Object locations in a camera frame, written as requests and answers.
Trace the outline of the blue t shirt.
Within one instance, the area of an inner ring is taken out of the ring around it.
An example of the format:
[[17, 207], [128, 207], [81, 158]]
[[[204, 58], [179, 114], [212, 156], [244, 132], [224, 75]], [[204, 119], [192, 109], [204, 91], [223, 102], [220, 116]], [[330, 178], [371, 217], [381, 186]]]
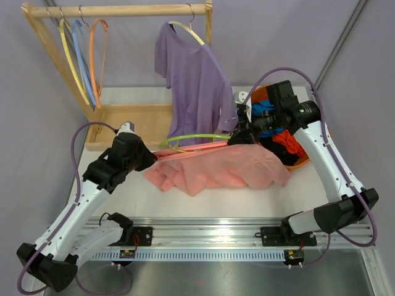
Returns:
[[[260, 102], [256, 102], [255, 104], [252, 105], [252, 114], [255, 117], [259, 117], [265, 112], [269, 112], [275, 110], [274, 105], [272, 105], [269, 100], [263, 100]], [[276, 134], [275, 130], [270, 130], [270, 131], [263, 131], [260, 133], [259, 137], [260, 138], [270, 138], [274, 134]]]

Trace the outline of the green hanger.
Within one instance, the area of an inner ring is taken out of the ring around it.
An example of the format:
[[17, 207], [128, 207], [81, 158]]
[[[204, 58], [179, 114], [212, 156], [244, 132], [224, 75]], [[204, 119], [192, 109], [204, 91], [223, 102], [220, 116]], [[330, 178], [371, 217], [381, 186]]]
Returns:
[[229, 140], [236, 124], [235, 116], [225, 117], [225, 120], [220, 116], [197, 117], [195, 121], [177, 118], [172, 120], [169, 134], [159, 147], [181, 152], [186, 146]]

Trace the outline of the orange t shirt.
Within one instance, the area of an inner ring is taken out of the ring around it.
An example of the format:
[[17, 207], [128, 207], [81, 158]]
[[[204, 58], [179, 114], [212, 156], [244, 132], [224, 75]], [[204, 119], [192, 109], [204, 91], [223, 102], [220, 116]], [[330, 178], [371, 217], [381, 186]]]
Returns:
[[307, 155], [300, 143], [296, 141], [296, 138], [288, 130], [274, 134], [272, 140], [277, 144], [281, 144], [290, 154], [296, 154], [299, 158]]

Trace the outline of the pink t shirt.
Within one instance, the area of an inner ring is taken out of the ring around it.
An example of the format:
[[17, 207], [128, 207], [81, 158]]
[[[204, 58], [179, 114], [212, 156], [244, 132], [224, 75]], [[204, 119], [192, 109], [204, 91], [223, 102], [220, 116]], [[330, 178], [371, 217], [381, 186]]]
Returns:
[[281, 160], [259, 144], [220, 141], [155, 155], [158, 161], [143, 176], [163, 192], [176, 187], [191, 197], [204, 189], [266, 189], [271, 183], [285, 187], [291, 178]]

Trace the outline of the black t shirt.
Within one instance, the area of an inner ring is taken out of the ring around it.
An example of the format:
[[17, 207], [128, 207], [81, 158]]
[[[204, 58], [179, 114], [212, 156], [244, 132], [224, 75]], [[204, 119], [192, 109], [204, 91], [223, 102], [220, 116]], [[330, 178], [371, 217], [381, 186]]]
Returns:
[[299, 160], [299, 156], [297, 154], [292, 154], [288, 152], [286, 147], [279, 143], [274, 142], [271, 145], [270, 150], [281, 160], [283, 165], [294, 166], [295, 163]]

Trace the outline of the purple t shirt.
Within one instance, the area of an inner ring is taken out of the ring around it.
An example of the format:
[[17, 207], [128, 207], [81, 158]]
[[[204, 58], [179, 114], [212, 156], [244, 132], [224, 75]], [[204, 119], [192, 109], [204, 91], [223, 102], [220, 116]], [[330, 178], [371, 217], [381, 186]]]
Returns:
[[188, 43], [165, 23], [156, 39], [154, 70], [172, 92], [169, 138], [233, 131], [231, 83], [208, 44]]

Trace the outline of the cream hanger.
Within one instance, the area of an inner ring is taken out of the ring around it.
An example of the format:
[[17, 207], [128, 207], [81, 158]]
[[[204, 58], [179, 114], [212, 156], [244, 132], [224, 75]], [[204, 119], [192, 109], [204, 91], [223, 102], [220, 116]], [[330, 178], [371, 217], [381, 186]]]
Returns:
[[195, 13], [194, 13], [194, 9], [192, 7], [191, 4], [186, 3], [187, 6], [189, 6], [191, 12], [192, 12], [192, 19], [189, 21], [189, 25], [186, 26], [185, 24], [181, 23], [181, 22], [177, 22], [177, 21], [169, 21], [168, 24], [169, 25], [176, 25], [182, 29], [184, 29], [185, 31], [187, 31], [201, 46], [205, 45], [205, 42], [202, 40], [202, 38], [199, 37], [199, 35], [193, 30], [192, 28], [192, 22], [195, 18]]

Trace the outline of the light blue hanger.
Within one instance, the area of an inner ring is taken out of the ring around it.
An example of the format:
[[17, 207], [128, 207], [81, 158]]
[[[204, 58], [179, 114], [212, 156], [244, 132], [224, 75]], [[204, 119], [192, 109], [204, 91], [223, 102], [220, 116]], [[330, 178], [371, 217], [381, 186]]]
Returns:
[[[62, 17], [61, 19], [65, 19], [67, 21], [61, 6], [59, 7], [59, 10]], [[94, 110], [97, 103], [93, 94], [91, 78], [88, 75], [88, 32], [90, 27], [88, 23], [83, 19], [81, 13], [81, 5], [79, 5], [78, 7], [78, 13], [79, 19], [76, 18], [70, 23], [72, 33], [69, 34], [72, 38], [72, 48], [74, 50], [75, 60], [77, 61], [77, 65], [75, 63], [76, 71], [78, 74], [80, 74], [79, 68], [81, 69], [82, 74], [80, 76], [80, 80], [85, 84], [86, 94], [90, 102], [89, 107]]]

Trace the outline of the yellow hanger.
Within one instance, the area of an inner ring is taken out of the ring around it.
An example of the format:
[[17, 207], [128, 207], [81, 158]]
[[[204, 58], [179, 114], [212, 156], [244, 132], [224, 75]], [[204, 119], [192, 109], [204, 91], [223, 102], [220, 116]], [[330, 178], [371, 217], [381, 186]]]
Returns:
[[81, 80], [80, 80], [80, 76], [82, 74], [81, 69], [79, 68], [80, 74], [78, 74], [76, 71], [76, 67], [75, 67], [75, 63], [73, 61], [72, 55], [70, 53], [69, 43], [66, 38], [66, 32], [72, 33], [71, 25], [69, 24], [68, 21], [66, 21], [64, 18], [62, 18], [59, 22], [59, 25], [58, 25], [58, 31], [60, 33], [62, 47], [63, 47], [64, 53], [65, 53], [70, 71], [72, 73], [74, 82], [76, 83], [76, 86], [77, 86], [79, 93], [81, 94], [85, 104], [90, 106], [90, 102], [89, 102], [88, 96], [86, 94], [85, 84], [84, 84], [84, 82], [81, 82]]

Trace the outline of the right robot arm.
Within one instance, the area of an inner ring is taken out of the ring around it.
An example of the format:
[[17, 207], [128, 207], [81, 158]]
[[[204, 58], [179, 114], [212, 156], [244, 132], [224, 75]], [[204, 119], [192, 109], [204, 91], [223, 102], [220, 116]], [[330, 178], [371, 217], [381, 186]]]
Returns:
[[289, 81], [268, 86], [267, 94], [274, 108], [254, 114], [252, 94], [234, 93], [238, 124], [228, 143], [252, 144], [260, 133], [284, 128], [305, 150], [328, 200], [325, 205], [284, 218], [280, 226], [282, 241], [295, 244], [303, 234], [315, 231], [340, 234], [342, 228], [368, 218], [373, 233], [364, 245], [373, 245], [378, 232], [372, 208], [378, 202], [378, 193], [365, 188], [349, 169], [329, 135], [320, 107], [314, 101], [299, 102]]

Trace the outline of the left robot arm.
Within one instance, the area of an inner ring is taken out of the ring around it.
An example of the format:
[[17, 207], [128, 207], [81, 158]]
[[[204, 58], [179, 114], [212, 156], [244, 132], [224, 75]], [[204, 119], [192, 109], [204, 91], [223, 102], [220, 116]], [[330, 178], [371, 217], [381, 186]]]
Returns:
[[113, 213], [98, 228], [78, 237], [95, 210], [121, 185], [132, 171], [143, 171], [157, 161], [142, 139], [133, 133], [120, 133], [110, 148], [90, 163], [77, 177], [77, 193], [47, 231], [35, 243], [22, 243], [17, 257], [28, 273], [45, 287], [63, 291], [78, 269], [93, 255], [110, 245], [127, 245], [138, 240], [133, 221]]

